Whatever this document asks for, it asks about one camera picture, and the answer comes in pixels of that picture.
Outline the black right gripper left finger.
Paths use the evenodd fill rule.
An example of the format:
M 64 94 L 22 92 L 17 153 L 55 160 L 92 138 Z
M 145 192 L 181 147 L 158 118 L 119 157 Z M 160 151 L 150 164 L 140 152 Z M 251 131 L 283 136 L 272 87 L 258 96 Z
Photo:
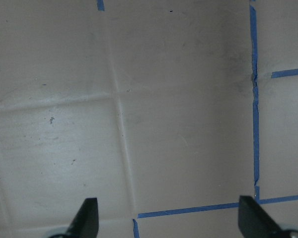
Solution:
M 96 238 L 99 232 L 97 198 L 86 198 L 64 233 L 51 238 Z

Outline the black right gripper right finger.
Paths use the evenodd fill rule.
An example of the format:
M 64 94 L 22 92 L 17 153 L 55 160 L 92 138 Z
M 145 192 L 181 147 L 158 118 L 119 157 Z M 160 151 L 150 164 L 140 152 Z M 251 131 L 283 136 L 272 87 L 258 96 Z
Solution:
M 244 238 L 298 238 L 298 230 L 282 229 L 251 196 L 239 197 L 238 228 Z

